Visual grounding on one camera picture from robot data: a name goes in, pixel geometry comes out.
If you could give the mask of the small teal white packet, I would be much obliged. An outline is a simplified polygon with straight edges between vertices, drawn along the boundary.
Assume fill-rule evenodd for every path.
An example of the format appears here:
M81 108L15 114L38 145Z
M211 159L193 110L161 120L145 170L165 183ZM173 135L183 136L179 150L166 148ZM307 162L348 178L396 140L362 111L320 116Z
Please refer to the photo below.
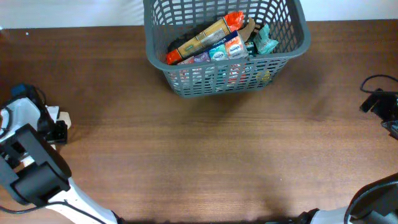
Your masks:
M259 54L270 54L279 44L269 37L270 27L266 24L254 37L254 44Z

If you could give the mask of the beige paper pouch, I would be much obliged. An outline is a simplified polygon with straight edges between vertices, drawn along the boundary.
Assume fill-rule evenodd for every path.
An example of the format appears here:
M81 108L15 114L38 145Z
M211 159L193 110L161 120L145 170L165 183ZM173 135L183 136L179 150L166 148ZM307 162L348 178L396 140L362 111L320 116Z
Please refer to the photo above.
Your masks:
M248 19L248 24L244 28L238 30L238 34L243 42L246 42L250 38L252 32L254 31L255 25L254 19L250 17Z

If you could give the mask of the Kleenex tissue multipack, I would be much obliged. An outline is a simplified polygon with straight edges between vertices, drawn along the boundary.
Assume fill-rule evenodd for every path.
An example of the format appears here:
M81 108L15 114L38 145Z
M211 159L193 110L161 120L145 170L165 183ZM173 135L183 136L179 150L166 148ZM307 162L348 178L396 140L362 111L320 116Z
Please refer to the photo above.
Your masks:
M244 45L243 39L241 38L238 31L234 31L227 36L223 37L217 43L208 47L201 54L191 56L181 62L178 65L185 65L199 62L211 62L221 60L232 60L238 58L244 58L249 55L246 46Z

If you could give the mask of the San Remo spaghetti packet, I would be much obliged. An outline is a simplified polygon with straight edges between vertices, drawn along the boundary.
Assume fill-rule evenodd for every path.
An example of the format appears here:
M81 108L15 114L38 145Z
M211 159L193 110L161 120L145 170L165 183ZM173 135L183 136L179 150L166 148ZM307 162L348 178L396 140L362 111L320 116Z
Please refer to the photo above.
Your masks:
M244 14L242 11L231 12L225 15L189 41L185 42L175 50L166 55L169 65L179 63L182 60L199 53L200 51L215 44L223 37L239 30L243 25Z

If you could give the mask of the clear plastic pouch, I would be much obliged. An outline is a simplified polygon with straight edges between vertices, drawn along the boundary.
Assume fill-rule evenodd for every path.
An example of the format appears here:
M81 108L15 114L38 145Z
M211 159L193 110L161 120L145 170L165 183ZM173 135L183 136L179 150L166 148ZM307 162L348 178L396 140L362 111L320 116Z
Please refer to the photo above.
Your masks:
M70 129L70 127L72 125L69 113L64 112L64 111L60 112L60 117L57 121L64 121L65 124L67 125L67 129ZM34 160L31 156L25 156L25 158L23 158L23 160L22 160L22 164L24 167L31 165L33 162L34 162Z

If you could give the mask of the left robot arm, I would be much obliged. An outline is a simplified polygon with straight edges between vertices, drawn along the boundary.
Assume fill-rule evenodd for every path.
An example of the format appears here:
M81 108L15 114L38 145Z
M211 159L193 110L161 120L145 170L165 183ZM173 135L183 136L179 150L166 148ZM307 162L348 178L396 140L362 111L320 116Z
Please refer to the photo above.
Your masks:
M73 223L123 223L76 185L56 149L68 141L70 115L47 105L33 85L16 85L11 95L1 105L1 185L19 204L33 206L16 213L46 208Z

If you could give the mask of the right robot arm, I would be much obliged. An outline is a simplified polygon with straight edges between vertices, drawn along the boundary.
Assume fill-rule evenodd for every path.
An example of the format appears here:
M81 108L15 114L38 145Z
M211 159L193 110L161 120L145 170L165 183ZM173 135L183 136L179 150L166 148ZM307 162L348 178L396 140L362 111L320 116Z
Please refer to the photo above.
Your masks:
M378 88L359 109L381 118L381 126L397 139L397 93ZM397 224L397 174L365 185L354 195L349 205L335 210L314 208L303 212L293 223L378 223Z

